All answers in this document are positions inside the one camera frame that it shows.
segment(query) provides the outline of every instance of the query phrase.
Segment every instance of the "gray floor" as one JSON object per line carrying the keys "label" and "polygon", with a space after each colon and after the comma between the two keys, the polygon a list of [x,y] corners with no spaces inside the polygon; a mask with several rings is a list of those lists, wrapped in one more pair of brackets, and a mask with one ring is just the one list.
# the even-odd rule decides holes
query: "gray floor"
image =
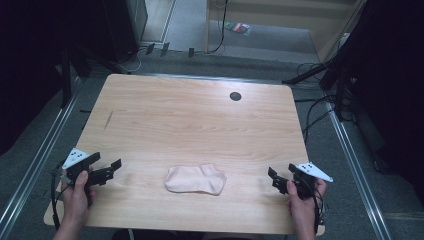
{"label": "gray floor", "polygon": [[[187,1],[177,0],[176,10],[166,38],[172,39],[174,36],[173,39],[175,40],[171,41],[170,46],[176,47],[176,50],[188,47],[197,48],[195,44],[202,48],[203,31],[197,35],[197,43],[189,44],[191,37],[187,37],[187,34],[181,34],[181,29],[176,30],[175,25],[178,25],[176,22],[178,20],[177,11],[183,11],[181,10],[182,6],[179,5],[183,3],[187,3]],[[199,29],[200,26],[204,26],[203,24],[204,22],[199,23]],[[261,46],[261,41],[261,38],[256,38],[256,40],[248,44],[249,46]],[[305,42],[303,53],[313,55],[308,53],[311,49],[307,47],[307,40],[304,39],[303,41]],[[229,52],[231,45],[232,43],[226,42],[225,52]],[[248,56],[249,54],[246,52],[246,57],[221,54],[217,56],[196,55],[193,58],[188,58],[187,53],[179,52],[168,52],[164,57],[160,57],[159,50],[147,56],[145,52],[141,52],[139,55],[141,67],[133,74],[154,73],[226,77],[239,78],[238,80],[241,79],[242,81],[280,84],[280,80],[287,80],[297,75],[298,63],[303,60],[305,62],[313,62],[312,58],[303,59],[302,56],[297,57],[299,55],[295,53],[298,49],[287,47],[284,51],[291,51],[294,55],[290,55],[290,57],[286,55],[284,60],[275,59],[274,57],[255,59]],[[128,68],[138,65],[137,58],[126,63]],[[109,73],[103,67],[95,65],[91,77],[84,80],[84,85],[77,98],[75,107],[54,145],[40,177],[36,180],[34,189],[32,189],[26,204],[11,229],[8,239],[48,239],[53,236],[54,228],[43,223],[43,215],[49,203],[50,176],[48,172],[58,161],[65,158],[70,149],[76,145],[84,124],[89,117],[89,114],[80,110],[92,109]],[[293,86],[293,92],[295,99],[319,98],[322,96],[322,92],[318,87],[318,80],[315,78],[310,78],[297,86]],[[0,206],[2,208],[7,205],[8,200],[16,191],[25,173],[31,171],[28,168],[39,146],[42,144],[44,136],[59,113],[60,103],[61,94],[58,93],[27,127],[14,147],[0,156],[0,181],[7,183],[2,185],[2,192],[0,193]],[[306,114],[310,105],[311,103],[296,104],[302,128],[305,126]],[[317,118],[325,111],[326,106],[319,104],[312,112],[311,119]],[[385,217],[392,238],[422,239],[422,236],[424,236],[423,208],[417,200],[411,185],[397,175],[382,175],[376,172],[372,165],[371,154],[362,140],[359,129],[350,122],[343,124],[348,131],[350,142],[356,151],[362,170],[368,179],[368,184]],[[326,232],[319,239],[377,239],[330,118],[327,117],[320,121],[310,130],[309,134],[309,140],[306,145],[309,159],[335,179],[334,183],[329,184],[325,195],[329,211],[326,212]],[[114,231],[115,229],[85,228],[81,239],[110,239]],[[265,236],[265,238],[283,239],[283,236],[269,235]]]}

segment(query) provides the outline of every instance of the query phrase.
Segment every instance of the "floor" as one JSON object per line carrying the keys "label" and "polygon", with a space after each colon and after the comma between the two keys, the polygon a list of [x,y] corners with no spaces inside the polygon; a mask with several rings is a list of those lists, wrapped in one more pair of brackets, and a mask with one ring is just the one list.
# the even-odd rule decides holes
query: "floor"
{"label": "floor", "polygon": [[[158,50],[150,55],[145,55],[145,51],[142,51],[138,58],[134,57],[124,64],[128,68],[141,66],[133,74],[225,77],[234,81],[280,84],[282,79],[295,77],[299,71],[301,73],[311,66],[300,64],[318,61],[309,36],[304,30],[273,29],[255,25],[252,25],[249,36],[228,32],[223,47],[214,56],[196,55],[194,58],[188,58],[188,48],[203,49],[205,1],[196,1],[196,4],[193,4],[193,1],[189,0],[176,0],[175,5],[170,4],[170,1],[163,1],[162,4],[168,7],[158,9],[172,13],[168,27],[167,20],[162,21],[163,27],[159,28],[159,33],[146,41],[146,44],[156,42]],[[210,36],[212,48],[218,44],[217,39],[220,38],[218,22],[211,22]],[[175,51],[169,51],[166,56],[161,57],[161,42],[170,42],[169,48]],[[41,164],[38,168],[42,169],[34,176],[34,182],[28,185],[32,191],[21,199],[23,205],[17,206],[20,215],[10,219],[14,225],[6,229],[9,239],[45,239],[54,234],[54,229],[45,226],[42,220],[49,202],[48,171],[76,145],[89,117],[87,111],[92,109],[108,74],[110,72],[101,66],[95,66],[89,79],[81,79],[81,87],[75,85],[75,88],[80,90],[76,91],[78,95],[69,112],[58,111],[61,100],[58,93],[28,126],[13,149],[0,156],[0,181],[7,183],[0,193],[2,208],[7,206],[10,198],[16,194],[16,189],[22,186],[21,180],[26,175],[33,174],[37,164]],[[293,86],[295,98],[321,97],[323,93],[318,88],[318,82],[319,80],[310,78],[298,86]],[[310,106],[306,103],[296,104],[302,128],[306,124],[306,114]],[[311,119],[316,119],[327,110],[326,104],[319,104]],[[45,136],[60,114],[68,114],[68,121],[61,126],[61,132],[52,145],[46,147],[45,156],[41,156],[40,146],[44,146]],[[382,175],[375,171],[371,154],[355,124],[344,122],[341,131],[337,131],[336,126],[340,127],[334,118],[323,119],[309,132],[306,145],[311,161],[335,179],[334,183],[329,184],[326,193],[329,206],[326,213],[326,232],[319,239],[421,239],[424,236],[424,214],[412,187],[397,175]],[[340,140],[340,134],[343,132],[347,133],[348,142]],[[351,145],[354,154],[348,154],[346,145]],[[371,196],[362,195],[360,189],[364,186],[357,184],[358,172],[349,161],[352,155],[363,173],[365,187],[371,190]],[[386,238],[375,233],[373,216],[366,207],[366,200],[370,199],[375,200],[378,210],[382,213],[385,221],[383,226],[386,226],[390,233]],[[115,229],[86,228],[81,239],[109,239],[114,231]],[[4,229],[1,230],[0,236],[4,236],[1,235],[4,233]],[[284,236],[268,235],[265,238],[280,240],[284,239]]]}

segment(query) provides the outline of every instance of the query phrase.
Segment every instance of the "table surface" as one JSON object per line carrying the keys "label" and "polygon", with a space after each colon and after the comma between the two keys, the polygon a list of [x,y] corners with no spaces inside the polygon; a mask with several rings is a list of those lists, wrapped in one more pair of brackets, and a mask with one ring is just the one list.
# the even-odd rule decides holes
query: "table surface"
{"label": "table surface", "polygon": [[[76,148],[100,152],[96,169],[122,159],[115,178],[95,186],[88,226],[293,233],[288,195],[267,175],[271,166],[292,179],[289,163],[308,161],[287,86],[110,75]],[[227,177],[219,196],[165,189],[171,167],[208,163]],[[46,224],[51,216],[49,206]]]}

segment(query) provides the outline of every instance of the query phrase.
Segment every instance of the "human hand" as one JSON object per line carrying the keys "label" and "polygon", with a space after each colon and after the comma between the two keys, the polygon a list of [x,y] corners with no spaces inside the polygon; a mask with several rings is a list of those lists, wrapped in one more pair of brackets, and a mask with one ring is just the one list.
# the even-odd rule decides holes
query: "human hand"
{"label": "human hand", "polygon": [[[87,196],[84,186],[88,180],[88,172],[82,171],[72,189],[67,183],[62,181],[64,216],[58,232],[54,239],[77,239],[81,228],[85,225],[90,211],[88,209]],[[90,190],[91,199],[94,199],[95,192]]]}
{"label": "human hand", "polygon": [[[320,198],[324,196],[327,184],[324,180],[317,178],[316,191],[320,197],[316,198],[318,206],[321,204]],[[290,195],[288,204],[293,219],[293,227],[299,240],[315,239],[315,202],[313,198],[302,200],[297,195],[296,185],[292,181],[287,181],[287,191]]]}

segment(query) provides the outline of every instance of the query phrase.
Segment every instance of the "wooden table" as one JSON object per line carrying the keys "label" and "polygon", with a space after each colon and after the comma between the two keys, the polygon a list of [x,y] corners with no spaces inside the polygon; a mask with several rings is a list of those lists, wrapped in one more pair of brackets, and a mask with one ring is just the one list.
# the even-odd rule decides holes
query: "wooden table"
{"label": "wooden table", "polygon": [[[101,153],[95,168],[122,159],[95,187],[88,226],[293,233],[288,196],[267,175],[271,166],[291,179],[289,163],[308,161],[287,86],[111,75],[76,147]],[[207,163],[227,176],[219,196],[165,189],[171,167]]]}
{"label": "wooden table", "polygon": [[[344,33],[355,27],[365,0],[231,0],[226,21],[308,29],[320,62],[336,50]],[[205,52],[209,21],[222,21],[225,0],[208,0]]]}

